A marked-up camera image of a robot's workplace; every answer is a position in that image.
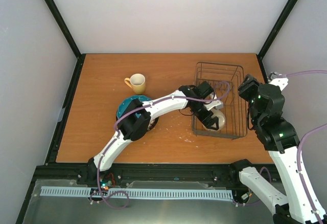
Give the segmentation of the cream ceramic bowl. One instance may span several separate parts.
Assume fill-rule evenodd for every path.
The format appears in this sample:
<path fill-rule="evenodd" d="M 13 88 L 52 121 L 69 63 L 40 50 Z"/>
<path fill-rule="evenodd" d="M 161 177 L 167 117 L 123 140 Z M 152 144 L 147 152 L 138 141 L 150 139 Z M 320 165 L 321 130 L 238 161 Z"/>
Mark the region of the cream ceramic bowl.
<path fill-rule="evenodd" d="M 213 109 L 211 109 L 211 111 L 213 112 L 212 118 L 215 118 L 215 117 L 218 118 L 218 129 L 215 130 L 212 128 L 206 128 L 204 125 L 202 125 L 202 127 L 207 131 L 213 131 L 213 132 L 221 131 L 225 127 L 226 117 L 225 117 L 224 113 L 221 112 L 219 109 L 213 108 Z"/>

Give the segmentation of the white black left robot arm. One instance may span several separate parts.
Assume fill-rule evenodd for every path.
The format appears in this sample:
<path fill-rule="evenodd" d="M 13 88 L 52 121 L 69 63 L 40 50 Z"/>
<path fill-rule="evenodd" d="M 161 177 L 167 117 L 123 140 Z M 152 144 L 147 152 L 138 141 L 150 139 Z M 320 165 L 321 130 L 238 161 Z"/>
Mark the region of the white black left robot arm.
<path fill-rule="evenodd" d="M 158 99 L 141 101 L 133 99 L 116 120 L 114 134 L 104 148 L 90 158 L 78 175 L 84 183 L 101 184 L 118 155 L 132 142 L 141 139 L 160 116 L 175 110 L 189 108 L 207 129 L 218 130 L 219 118 L 214 109 L 221 109 L 223 102 L 211 85 L 204 81 L 198 86 L 183 85 L 171 94 Z"/>

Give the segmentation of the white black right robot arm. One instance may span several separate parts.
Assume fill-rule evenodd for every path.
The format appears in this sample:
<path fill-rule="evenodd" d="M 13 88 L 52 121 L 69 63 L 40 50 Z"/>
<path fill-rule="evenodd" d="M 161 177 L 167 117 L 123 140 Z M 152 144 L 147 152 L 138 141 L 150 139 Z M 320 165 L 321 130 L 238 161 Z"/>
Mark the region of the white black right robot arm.
<path fill-rule="evenodd" d="M 282 91 L 287 84 L 287 75 L 271 73 L 268 83 L 261 83 L 248 74 L 238 87 L 239 97 L 248 103 L 247 123 L 252 124 L 251 129 L 272 158 L 285 193 L 272 186 L 247 159 L 230 164 L 230 179 L 253 192 L 269 209 L 274 223 L 326 223 L 326 210 L 302 159 L 304 140 L 282 117 Z"/>

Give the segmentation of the yellow ceramic mug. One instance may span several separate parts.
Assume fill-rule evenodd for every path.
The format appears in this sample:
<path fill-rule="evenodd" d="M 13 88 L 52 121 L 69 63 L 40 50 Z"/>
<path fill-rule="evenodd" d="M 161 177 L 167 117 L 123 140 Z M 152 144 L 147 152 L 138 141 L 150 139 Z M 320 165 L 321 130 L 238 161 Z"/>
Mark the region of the yellow ceramic mug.
<path fill-rule="evenodd" d="M 125 78 L 124 82 L 128 85 L 135 94 L 141 95 L 145 92 L 146 89 L 146 79 L 143 74 L 133 74 L 129 78 Z"/>

